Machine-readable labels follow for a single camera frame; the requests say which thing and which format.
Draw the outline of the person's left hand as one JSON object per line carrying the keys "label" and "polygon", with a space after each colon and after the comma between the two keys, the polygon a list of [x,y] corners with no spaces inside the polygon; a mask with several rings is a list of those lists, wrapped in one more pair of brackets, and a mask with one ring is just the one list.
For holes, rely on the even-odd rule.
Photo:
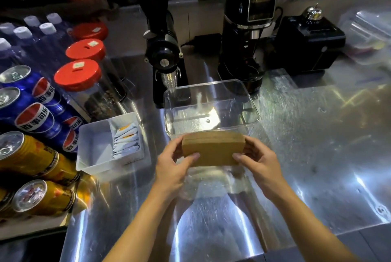
{"label": "person's left hand", "polygon": [[157,159],[153,189],[167,201],[178,195],[189,169],[180,167],[186,157],[182,150],[183,138],[180,136],[170,141]]}

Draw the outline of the stack of brown paper sleeves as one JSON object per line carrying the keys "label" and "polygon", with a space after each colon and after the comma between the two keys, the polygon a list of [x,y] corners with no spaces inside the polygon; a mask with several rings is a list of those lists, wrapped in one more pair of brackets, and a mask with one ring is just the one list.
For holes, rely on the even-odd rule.
{"label": "stack of brown paper sleeves", "polygon": [[184,135],[183,156],[199,153],[192,167],[238,166],[234,153],[242,154],[246,145],[243,134],[233,131],[205,131]]}

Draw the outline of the person's left forearm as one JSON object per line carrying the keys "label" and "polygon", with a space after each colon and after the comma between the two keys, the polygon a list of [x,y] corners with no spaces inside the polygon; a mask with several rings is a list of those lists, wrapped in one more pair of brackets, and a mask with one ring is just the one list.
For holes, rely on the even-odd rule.
{"label": "person's left forearm", "polygon": [[154,184],[134,219],[102,262],[148,262],[159,224],[183,184]]}

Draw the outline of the person's right forearm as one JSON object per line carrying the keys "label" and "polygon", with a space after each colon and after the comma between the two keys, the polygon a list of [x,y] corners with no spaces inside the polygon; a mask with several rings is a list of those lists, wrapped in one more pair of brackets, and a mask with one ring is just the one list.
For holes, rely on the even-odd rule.
{"label": "person's right forearm", "polygon": [[281,213],[306,262],[360,262],[290,187],[272,194],[270,200]]}

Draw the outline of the clear plastic container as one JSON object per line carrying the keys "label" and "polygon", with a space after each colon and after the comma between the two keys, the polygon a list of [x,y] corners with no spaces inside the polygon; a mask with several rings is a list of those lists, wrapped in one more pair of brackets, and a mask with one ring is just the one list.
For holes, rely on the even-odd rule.
{"label": "clear plastic container", "polygon": [[171,139],[205,131],[250,135],[259,121],[259,112],[239,80],[212,81],[164,92],[165,130]]}

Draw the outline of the row of white sachets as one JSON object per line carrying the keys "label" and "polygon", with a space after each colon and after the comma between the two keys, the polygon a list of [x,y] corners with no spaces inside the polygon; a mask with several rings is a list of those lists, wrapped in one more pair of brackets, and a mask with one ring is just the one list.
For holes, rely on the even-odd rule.
{"label": "row of white sachets", "polygon": [[141,149],[137,124],[132,122],[115,130],[113,135],[113,159],[134,154]]}

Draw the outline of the white plastic tray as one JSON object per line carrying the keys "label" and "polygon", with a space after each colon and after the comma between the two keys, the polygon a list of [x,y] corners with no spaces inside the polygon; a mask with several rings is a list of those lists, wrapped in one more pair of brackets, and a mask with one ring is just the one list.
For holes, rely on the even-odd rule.
{"label": "white plastic tray", "polygon": [[[136,123],[141,149],[119,159],[113,159],[113,135],[119,127]],[[138,115],[134,112],[81,126],[76,160],[76,170],[91,176],[113,170],[144,158],[144,139]]]}

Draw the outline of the black power adapter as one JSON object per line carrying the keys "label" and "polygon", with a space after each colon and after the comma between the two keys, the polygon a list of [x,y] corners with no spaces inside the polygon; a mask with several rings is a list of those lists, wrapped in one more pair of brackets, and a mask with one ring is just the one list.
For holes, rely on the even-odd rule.
{"label": "black power adapter", "polygon": [[220,53],[221,43],[222,35],[220,33],[198,35],[193,39],[194,52],[205,55]]}

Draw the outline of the blue soda can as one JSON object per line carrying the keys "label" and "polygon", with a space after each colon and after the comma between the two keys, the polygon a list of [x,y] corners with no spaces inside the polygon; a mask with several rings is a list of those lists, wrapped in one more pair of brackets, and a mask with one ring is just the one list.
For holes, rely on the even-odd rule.
{"label": "blue soda can", "polygon": [[67,113],[60,115],[59,119],[61,120],[62,124],[64,124],[65,126],[68,126],[70,129],[74,130],[76,133],[79,133],[79,128],[82,125],[87,124],[87,121],[84,118],[82,118],[78,115],[76,115],[76,116],[68,115]]}
{"label": "blue soda can", "polygon": [[45,105],[54,116],[65,113],[68,105],[60,91],[39,72],[26,65],[8,68],[0,73],[0,83],[5,87],[17,87]]}
{"label": "blue soda can", "polygon": [[56,142],[59,143],[62,151],[76,154],[79,145],[79,134],[73,129],[63,127],[56,136]]}
{"label": "blue soda can", "polygon": [[48,107],[17,87],[0,89],[0,120],[47,139],[57,136],[63,129]]}

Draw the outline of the wide black coffee grinder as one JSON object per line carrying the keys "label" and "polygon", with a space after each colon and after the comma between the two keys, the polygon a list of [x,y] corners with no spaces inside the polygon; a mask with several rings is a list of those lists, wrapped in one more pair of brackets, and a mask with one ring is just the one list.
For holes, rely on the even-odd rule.
{"label": "wide black coffee grinder", "polygon": [[270,27],[276,0],[226,0],[218,73],[222,80],[237,79],[248,93],[259,91],[264,72],[255,60],[262,32]]}

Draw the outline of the black box machine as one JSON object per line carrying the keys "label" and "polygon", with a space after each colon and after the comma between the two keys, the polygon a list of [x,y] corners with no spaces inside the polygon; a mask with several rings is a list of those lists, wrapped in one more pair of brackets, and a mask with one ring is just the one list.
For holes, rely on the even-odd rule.
{"label": "black box machine", "polygon": [[346,35],[325,17],[285,16],[274,40],[276,64],[291,75],[323,71],[345,46]]}

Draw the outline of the red lid glass jar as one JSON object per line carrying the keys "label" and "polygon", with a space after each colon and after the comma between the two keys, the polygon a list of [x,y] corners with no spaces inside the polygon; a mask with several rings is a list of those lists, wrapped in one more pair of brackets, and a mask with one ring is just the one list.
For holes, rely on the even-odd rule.
{"label": "red lid glass jar", "polygon": [[127,96],[119,72],[109,58],[103,41],[99,39],[83,39],[77,41],[66,49],[65,54],[73,61],[82,59],[96,61],[109,78],[118,100],[123,101]]}
{"label": "red lid glass jar", "polygon": [[104,41],[109,35],[109,29],[105,23],[86,22],[76,25],[72,30],[73,36],[77,40],[99,39]]}
{"label": "red lid glass jar", "polygon": [[55,83],[70,95],[91,121],[123,114],[114,87],[99,64],[90,59],[69,62],[54,74]]}

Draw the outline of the silver call bell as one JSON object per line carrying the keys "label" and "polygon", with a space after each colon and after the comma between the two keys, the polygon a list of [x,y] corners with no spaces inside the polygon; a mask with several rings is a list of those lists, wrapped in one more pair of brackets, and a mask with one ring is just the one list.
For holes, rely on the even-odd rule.
{"label": "silver call bell", "polygon": [[303,18],[306,21],[319,21],[323,18],[323,11],[317,3],[314,6],[306,8],[302,13]]}

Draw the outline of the clear plastic bag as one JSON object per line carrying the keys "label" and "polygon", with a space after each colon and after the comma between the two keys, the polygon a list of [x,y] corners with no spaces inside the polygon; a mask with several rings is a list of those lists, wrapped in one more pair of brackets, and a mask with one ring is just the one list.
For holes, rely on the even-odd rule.
{"label": "clear plastic bag", "polygon": [[346,36],[343,53],[360,65],[391,65],[391,7],[351,9],[337,25]]}

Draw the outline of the pack of water bottles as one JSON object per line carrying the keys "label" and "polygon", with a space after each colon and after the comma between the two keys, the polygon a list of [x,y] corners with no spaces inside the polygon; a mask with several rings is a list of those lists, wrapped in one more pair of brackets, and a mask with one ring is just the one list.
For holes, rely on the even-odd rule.
{"label": "pack of water bottles", "polygon": [[66,50],[74,43],[71,27],[59,14],[50,13],[47,22],[37,16],[24,17],[24,25],[0,23],[0,37],[14,42],[27,54],[27,61],[52,76],[60,67],[70,62]]}

